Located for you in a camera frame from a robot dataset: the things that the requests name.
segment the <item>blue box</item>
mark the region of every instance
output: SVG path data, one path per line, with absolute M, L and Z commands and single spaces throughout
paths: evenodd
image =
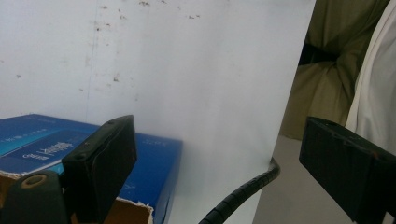
M 62 157 L 99 126 L 42 115 L 0 119 L 0 207 L 19 177 L 37 170 L 60 174 Z M 181 141 L 137 133 L 137 162 L 106 223 L 165 223 L 177 181 Z

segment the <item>cable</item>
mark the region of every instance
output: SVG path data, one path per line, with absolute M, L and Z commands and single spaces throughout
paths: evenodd
M 274 158 L 267 172 L 248 181 L 228 195 L 202 219 L 199 224 L 222 224 L 236 209 L 257 191 L 279 176 L 280 167 Z

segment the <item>floor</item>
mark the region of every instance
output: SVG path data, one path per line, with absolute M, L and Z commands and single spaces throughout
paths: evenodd
M 299 162 L 301 141 L 279 136 L 280 176 L 262 190 L 253 224 L 350 224 L 351 219 Z M 384 223 L 391 223 L 386 218 Z

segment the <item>white cloth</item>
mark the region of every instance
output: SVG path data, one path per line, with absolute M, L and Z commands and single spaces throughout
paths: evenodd
M 346 127 L 396 155 L 396 0 L 375 28 Z

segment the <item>cardboard box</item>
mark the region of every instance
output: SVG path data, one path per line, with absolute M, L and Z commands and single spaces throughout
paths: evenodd
M 0 119 L 0 207 L 21 176 L 41 169 L 60 174 L 61 158 L 99 126 L 27 115 Z M 137 133 L 137 162 L 106 223 L 166 223 L 177 181 L 182 143 Z

